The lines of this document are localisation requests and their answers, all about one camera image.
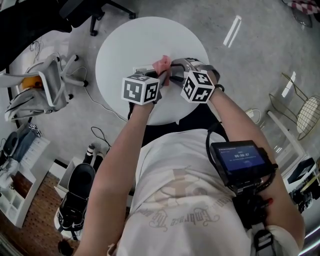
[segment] white box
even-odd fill
[[[121,99],[139,105],[157,99],[160,80],[140,74],[133,74],[122,80]]]
[[[58,193],[58,195],[63,199],[65,195],[68,193],[68,185],[69,185],[69,180],[70,177],[74,171],[74,169],[80,165],[83,161],[80,159],[74,157],[70,161],[68,167],[66,168],[64,175],[60,179],[59,183],[57,186],[54,187],[55,191]]]
[[[181,96],[190,103],[207,103],[215,89],[206,71],[189,71]]]

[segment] office chair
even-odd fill
[[[26,0],[0,11],[0,71],[39,37],[56,30],[70,33],[71,25],[59,16],[56,0]]]
[[[93,37],[98,34],[98,31],[95,30],[95,24],[96,21],[100,21],[104,16],[105,13],[102,11],[101,7],[105,4],[109,4],[128,13],[129,19],[131,20],[137,17],[134,12],[111,0],[61,0],[59,4],[63,4],[59,11],[60,16],[64,19],[68,19],[74,28],[79,27],[92,16],[90,35]]]
[[[44,62],[31,66],[25,74],[0,74],[0,87],[19,86],[24,78],[40,76],[43,88],[30,87],[19,93],[8,106],[4,117],[6,121],[30,118],[41,114],[50,114],[64,108],[73,98],[68,94],[66,84],[86,87],[87,81],[79,81],[67,75],[70,66],[79,59],[73,55],[65,67],[61,65],[61,57],[51,54]]]

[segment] gray floor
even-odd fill
[[[139,17],[164,17],[189,28],[203,43],[210,63],[220,72],[220,83],[225,86],[226,93],[243,110],[257,108],[265,113],[270,109],[269,93],[282,91],[287,84],[281,72],[291,76],[295,71],[296,82],[307,95],[320,94],[320,24],[313,20],[313,28],[303,28],[280,0],[117,2],[136,11]],[[89,93],[108,108],[95,79],[96,58],[107,36],[127,22],[128,16],[108,5],[103,10],[105,16],[97,22],[99,34],[96,37],[90,36],[90,20],[70,34],[52,31],[40,38],[43,42],[40,59],[52,52],[67,56],[77,53],[88,69]],[[242,17],[242,24],[228,48],[223,41],[236,15]],[[34,56],[34,52],[26,49],[12,64],[12,72],[24,72]],[[92,135],[91,126],[101,128],[111,144],[124,126],[114,114],[91,102],[83,88],[69,87],[69,90],[75,98],[66,108],[35,118],[43,135],[56,145],[57,158],[64,162],[69,162],[73,156],[81,157],[90,143],[101,143]],[[297,100],[292,102],[295,106],[302,106]],[[276,143],[277,131],[269,128],[266,132],[273,140],[271,144]],[[320,156],[319,132],[320,125],[302,141],[314,158]],[[106,148],[106,145],[102,142],[101,147]]]

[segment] yellow object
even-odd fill
[[[43,83],[42,79],[39,75],[36,76],[31,76],[31,77],[25,77],[22,80],[22,89],[27,89],[27,88],[42,88]]]
[[[320,176],[320,173],[317,174],[316,176],[314,176],[312,179],[310,179],[310,181],[307,184],[304,185],[304,187],[300,190],[300,192],[303,192],[307,188],[309,188],[312,185],[312,183],[314,183],[319,176]]]

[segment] round white table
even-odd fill
[[[124,118],[129,104],[121,99],[122,79],[134,73],[134,67],[152,65],[167,55],[171,60],[197,58],[209,64],[200,40],[183,25],[166,18],[137,18],[119,26],[103,42],[95,64],[99,90],[109,106]],[[161,89],[162,99],[155,105],[148,125],[176,122],[197,106],[180,96],[181,88],[170,82]]]

